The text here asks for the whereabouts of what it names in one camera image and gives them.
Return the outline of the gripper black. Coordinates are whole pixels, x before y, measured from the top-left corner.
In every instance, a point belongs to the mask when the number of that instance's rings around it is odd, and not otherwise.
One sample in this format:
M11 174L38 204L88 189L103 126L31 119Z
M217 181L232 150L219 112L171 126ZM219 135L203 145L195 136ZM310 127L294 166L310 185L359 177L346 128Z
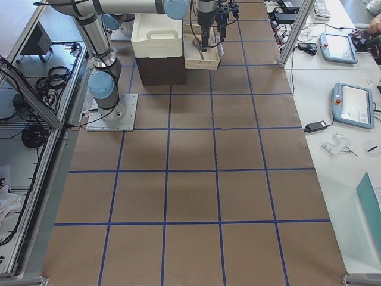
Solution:
M229 14L235 18L231 23L228 22ZM220 40L223 41L226 37L226 27L235 23L239 19L239 5L235 2L229 2L228 4L218 4L216 10L216 23L217 31L219 32Z
M196 16L197 23L202 30L200 42L200 55L204 59L204 53L208 49L209 28L213 25L216 14L215 0L197 0L196 1Z

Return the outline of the person hand far table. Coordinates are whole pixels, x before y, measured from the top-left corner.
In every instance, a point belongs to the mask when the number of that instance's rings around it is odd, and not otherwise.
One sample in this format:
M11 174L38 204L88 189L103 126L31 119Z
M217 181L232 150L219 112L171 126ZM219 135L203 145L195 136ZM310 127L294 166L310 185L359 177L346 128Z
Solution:
M381 14L375 16L369 24L367 31L371 35L379 35L381 33Z

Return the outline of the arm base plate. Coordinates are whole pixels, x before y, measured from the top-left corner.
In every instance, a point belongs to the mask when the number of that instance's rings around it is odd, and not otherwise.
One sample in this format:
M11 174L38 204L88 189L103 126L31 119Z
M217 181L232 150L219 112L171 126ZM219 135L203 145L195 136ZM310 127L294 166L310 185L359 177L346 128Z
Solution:
M133 131L137 104L138 94L121 94L118 106L108 116L101 119L108 113L103 109L100 109L101 112L90 113L90 123L86 125L86 130L89 132Z

